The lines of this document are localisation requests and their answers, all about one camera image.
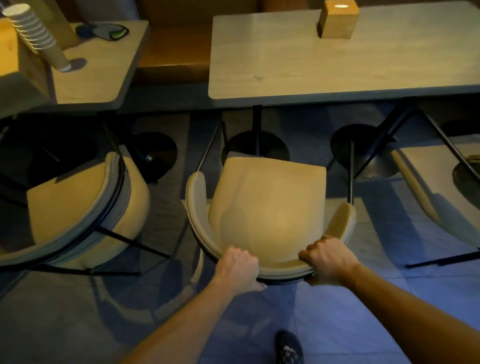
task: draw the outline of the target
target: black shoe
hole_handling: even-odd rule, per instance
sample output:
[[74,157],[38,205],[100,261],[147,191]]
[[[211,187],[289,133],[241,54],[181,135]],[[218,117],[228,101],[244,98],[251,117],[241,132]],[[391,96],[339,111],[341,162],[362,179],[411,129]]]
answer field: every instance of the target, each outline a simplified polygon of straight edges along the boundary
[[294,333],[281,330],[275,335],[275,363],[303,364],[303,350]]

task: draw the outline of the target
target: floor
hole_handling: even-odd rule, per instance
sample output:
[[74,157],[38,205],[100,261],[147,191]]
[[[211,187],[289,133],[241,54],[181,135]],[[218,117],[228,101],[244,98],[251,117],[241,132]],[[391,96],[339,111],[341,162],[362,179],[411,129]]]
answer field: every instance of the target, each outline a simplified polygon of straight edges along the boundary
[[[264,109],[263,128],[287,144],[291,160],[326,165],[332,133],[350,123],[377,125],[393,104],[365,103]],[[200,254],[181,203],[216,123],[230,136],[247,130],[251,110],[195,111],[140,118],[136,132],[159,131],[177,143],[172,171],[150,185],[152,208],[143,242],[173,254],[164,260],[128,249],[106,268],[141,270],[142,276],[86,278],[48,273],[0,276],[0,362],[116,363],[209,281],[214,265]],[[220,140],[205,165],[208,197],[220,175]],[[436,143],[420,120],[398,134],[397,145]],[[5,158],[0,170],[21,179],[21,168]],[[16,155],[28,160],[28,155]],[[328,176],[326,215],[346,199],[346,172]],[[402,266],[474,251],[424,215],[400,175],[355,185],[359,221],[349,246],[360,261],[395,285],[480,329],[480,261],[405,270]],[[0,240],[28,231],[19,207],[0,202]],[[404,364],[408,359],[374,316],[348,290],[306,283],[271,286],[234,299],[217,323],[200,363],[272,363],[273,337],[295,332],[307,364]]]

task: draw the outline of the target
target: person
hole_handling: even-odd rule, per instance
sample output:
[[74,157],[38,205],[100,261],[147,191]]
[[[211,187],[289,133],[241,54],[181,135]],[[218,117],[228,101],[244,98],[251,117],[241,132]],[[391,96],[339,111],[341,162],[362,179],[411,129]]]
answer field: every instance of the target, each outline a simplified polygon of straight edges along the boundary
[[[299,259],[315,271],[307,279],[310,285],[333,284],[351,290],[412,364],[480,363],[480,332],[377,276],[337,238],[323,236],[299,252]],[[122,364],[196,363],[232,299],[266,289],[257,276],[255,256],[228,248],[207,287],[134,348]],[[276,362],[303,363],[301,345],[293,333],[277,334]]]

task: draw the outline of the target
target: brown leather bench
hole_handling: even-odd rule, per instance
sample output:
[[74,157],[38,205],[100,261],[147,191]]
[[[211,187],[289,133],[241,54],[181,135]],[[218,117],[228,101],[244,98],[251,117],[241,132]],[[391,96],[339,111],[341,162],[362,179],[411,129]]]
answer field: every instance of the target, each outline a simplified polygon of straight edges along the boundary
[[134,85],[208,82],[215,15],[307,9],[306,0],[137,0],[150,38]]

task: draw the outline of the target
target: tabletop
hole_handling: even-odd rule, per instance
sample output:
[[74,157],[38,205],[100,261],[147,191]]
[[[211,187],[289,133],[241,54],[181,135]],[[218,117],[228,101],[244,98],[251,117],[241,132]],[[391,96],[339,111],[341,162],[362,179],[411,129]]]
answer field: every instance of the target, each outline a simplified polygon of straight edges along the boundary
[[362,7],[351,39],[320,10],[214,18],[208,94],[220,107],[480,92],[480,10],[466,1]]
[[146,20],[114,22],[130,30],[118,41],[92,38],[64,51],[74,66],[70,72],[52,69],[53,104],[31,111],[101,111],[122,105],[142,51],[149,25]]

